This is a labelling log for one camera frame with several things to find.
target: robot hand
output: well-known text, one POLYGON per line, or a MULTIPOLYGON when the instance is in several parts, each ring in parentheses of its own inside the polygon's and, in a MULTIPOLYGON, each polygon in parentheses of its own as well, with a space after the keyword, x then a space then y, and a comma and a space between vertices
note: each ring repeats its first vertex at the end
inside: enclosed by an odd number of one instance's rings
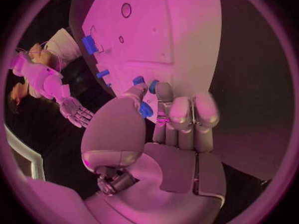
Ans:
POLYGON ((73 97, 64 98, 59 104, 61 114, 79 128, 87 127, 94 115, 73 97))
POLYGON ((173 97, 168 83, 158 83, 157 122, 153 141, 199 152, 213 150, 212 128, 219 121, 216 104, 208 92, 189 97, 173 97))

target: blue plastic piece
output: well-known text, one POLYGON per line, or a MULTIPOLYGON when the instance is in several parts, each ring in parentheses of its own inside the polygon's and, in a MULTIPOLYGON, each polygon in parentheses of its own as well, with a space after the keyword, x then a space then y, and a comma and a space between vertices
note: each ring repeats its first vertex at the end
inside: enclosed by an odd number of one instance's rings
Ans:
POLYGON ((98 79, 109 74, 108 70, 101 71, 97 74, 98 79))
POLYGON ((155 86, 156 84, 158 84, 159 81, 158 80, 153 80, 151 85, 149 86, 149 92, 152 93, 152 94, 155 94, 155 86))
POLYGON ((151 107, 143 101, 141 102, 139 113, 142 115, 143 118, 151 117, 153 115, 151 107))
POLYGON ((94 39, 91 37, 91 35, 86 36, 82 39, 82 42, 88 52, 89 55, 95 53, 98 51, 94 39))
POLYGON ((133 79, 134 86, 140 83, 145 83, 145 80, 142 76, 137 76, 135 79, 133 79))

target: dark hair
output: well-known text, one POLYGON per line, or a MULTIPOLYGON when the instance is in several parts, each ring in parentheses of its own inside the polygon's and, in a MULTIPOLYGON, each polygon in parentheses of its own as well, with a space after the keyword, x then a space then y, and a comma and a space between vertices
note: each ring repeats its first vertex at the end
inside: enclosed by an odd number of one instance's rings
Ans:
POLYGON ((11 92, 9 92, 7 96, 7 104, 10 109, 10 111, 14 114, 20 114, 21 113, 21 108, 16 104, 16 100, 11 98, 11 92))

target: man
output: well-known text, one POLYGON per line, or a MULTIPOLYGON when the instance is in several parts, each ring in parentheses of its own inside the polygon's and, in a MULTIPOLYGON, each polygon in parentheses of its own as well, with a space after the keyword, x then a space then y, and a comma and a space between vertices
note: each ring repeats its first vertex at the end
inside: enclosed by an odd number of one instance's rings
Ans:
MULTIPOLYGON (((71 35, 69 28, 58 30, 46 42, 44 49, 39 43, 29 50, 29 56, 34 63, 46 65, 61 72, 71 61, 81 56, 80 49, 71 35)), ((8 95, 8 106, 13 113, 20 113, 20 104, 23 98, 31 95, 40 98, 42 95, 36 91, 24 77, 24 83, 18 82, 8 95)))

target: blue connector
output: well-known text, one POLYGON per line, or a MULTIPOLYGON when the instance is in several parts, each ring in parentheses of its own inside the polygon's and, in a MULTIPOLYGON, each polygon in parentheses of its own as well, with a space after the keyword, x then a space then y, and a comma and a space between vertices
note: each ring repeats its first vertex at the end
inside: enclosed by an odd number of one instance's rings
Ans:
POLYGON ((82 39, 82 42, 88 52, 89 55, 95 53, 98 51, 94 39, 91 37, 91 35, 86 36, 82 39))
POLYGON ((98 77, 98 79, 100 79, 100 78, 102 78, 102 77, 104 77, 104 76, 106 76, 108 74, 109 74, 109 71, 108 70, 104 70, 104 71, 99 72, 97 74, 97 77, 98 77))
POLYGON ((149 86, 149 92, 150 92, 151 94, 155 94, 155 86, 156 86, 156 84, 158 84, 158 83, 159 83, 158 80, 153 80, 153 81, 152 81, 151 85, 149 86))
POLYGON ((133 79, 134 86, 140 83, 145 83, 145 80, 142 76, 137 76, 135 79, 133 79))
POLYGON ((153 115, 151 107, 143 101, 141 102, 139 113, 142 115, 142 118, 151 117, 153 115))

